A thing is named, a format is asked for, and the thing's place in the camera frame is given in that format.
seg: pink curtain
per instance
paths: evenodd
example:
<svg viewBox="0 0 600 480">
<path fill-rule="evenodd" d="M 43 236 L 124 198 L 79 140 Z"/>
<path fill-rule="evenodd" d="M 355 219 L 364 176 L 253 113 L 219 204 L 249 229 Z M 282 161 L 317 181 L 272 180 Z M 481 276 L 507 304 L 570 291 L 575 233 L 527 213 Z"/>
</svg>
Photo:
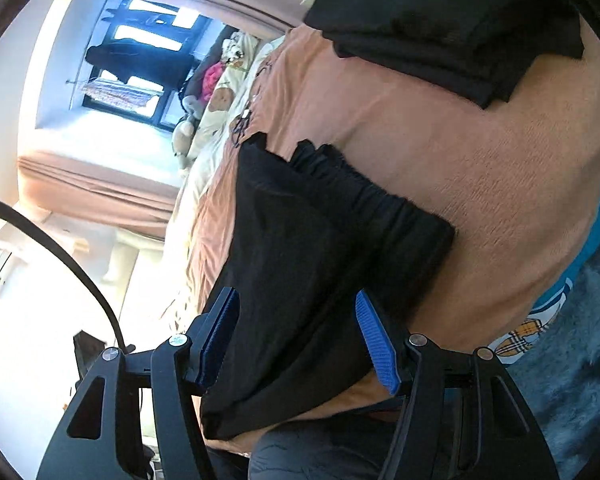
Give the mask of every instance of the pink curtain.
<svg viewBox="0 0 600 480">
<path fill-rule="evenodd" d="M 47 152 L 18 158 L 20 199 L 164 239 L 178 188 Z"/>
</svg>

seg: blue gripper pad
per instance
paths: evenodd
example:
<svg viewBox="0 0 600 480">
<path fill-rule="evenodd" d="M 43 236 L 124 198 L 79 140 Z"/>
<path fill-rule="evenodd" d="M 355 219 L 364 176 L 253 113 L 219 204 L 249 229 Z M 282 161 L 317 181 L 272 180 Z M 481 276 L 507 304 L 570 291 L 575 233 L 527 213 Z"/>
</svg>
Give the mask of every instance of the blue gripper pad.
<svg viewBox="0 0 600 480">
<path fill-rule="evenodd" d="M 195 383 L 198 386 L 207 389 L 216 382 L 239 315 L 238 292 L 226 286 L 211 310 L 199 316 L 205 318 L 200 332 L 192 342 L 190 354 L 195 356 L 195 359 L 192 359 L 192 368 L 197 372 Z"/>
<path fill-rule="evenodd" d="M 393 396 L 400 387 L 395 347 L 364 290 L 360 290 L 356 296 L 356 318 L 376 375 L 382 386 Z"/>
</svg>

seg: gray fur rug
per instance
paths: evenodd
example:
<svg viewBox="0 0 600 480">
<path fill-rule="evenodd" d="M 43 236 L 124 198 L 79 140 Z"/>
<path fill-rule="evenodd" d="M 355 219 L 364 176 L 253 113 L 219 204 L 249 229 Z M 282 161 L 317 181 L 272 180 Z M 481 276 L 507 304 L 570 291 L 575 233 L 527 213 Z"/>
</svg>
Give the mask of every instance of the gray fur rug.
<svg viewBox="0 0 600 480">
<path fill-rule="evenodd" d="M 600 446 L 600 247 L 552 327 L 509 367 L 549 444 L 561 480 Z"/>
</svg>

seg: folded black clothing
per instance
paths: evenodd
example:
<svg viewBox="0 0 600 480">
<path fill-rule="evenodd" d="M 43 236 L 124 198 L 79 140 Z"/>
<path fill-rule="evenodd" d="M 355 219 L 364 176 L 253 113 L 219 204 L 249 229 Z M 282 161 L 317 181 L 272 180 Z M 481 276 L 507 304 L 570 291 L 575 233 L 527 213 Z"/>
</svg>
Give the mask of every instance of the folded black clothing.
<svg viewBox="0 0 600 480">
<path fill-rule="evenodd" d="M 454 238 L 444 219 L 390 195 L 333 146 L 298 144 L 290 162 L 256 134 L 240 147 L 234 237 L 208 298 L 240 294 L 207 438 L 226 440 L 310 410 L 371 369 L 355 296 L 371 290 L 407 319 Z"/>
<path fill-rule="evenodd" d="M 316 0 L 304 19 L 357 56 L 481 107 L 507 101 L 540 54 L 579 59 L 580 18 L 568 0 Z"/>
</svg>

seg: window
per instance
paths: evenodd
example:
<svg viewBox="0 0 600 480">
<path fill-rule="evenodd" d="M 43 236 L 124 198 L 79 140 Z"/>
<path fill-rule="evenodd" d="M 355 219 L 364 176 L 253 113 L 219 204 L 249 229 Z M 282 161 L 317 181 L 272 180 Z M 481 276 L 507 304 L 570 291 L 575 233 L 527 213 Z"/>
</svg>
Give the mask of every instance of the window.
<svg viewBox="0 0 600 480">
<path fill-rule="evenodd" d="M 200 16 L 193 9 L 172 7 L 145 0 L 122 0 L 117 8 L 106 9 L 100 19 L 110 23 L 102 44 L 130 39 L 188 54 L 192 54 L 196 50 L 202 35 L 211 22 L 209 18 Z M 98 67 L 93 68 L 91 78 L 118 81 L 114 74 Z M 126 85 L 136 89 L 149 90 L 155 95 L 145 106 L 132 110 L 122 109 L 89 96 L 84 97 L 82 104 L 88 108 L 152 124 L 164 130 L 172 130 L 177 121 L 185 114 L 180 105 L 178 93 L 173 89 L 165 92 L 161 85 L 135 75 L 129 78 Z"/>
</svg>

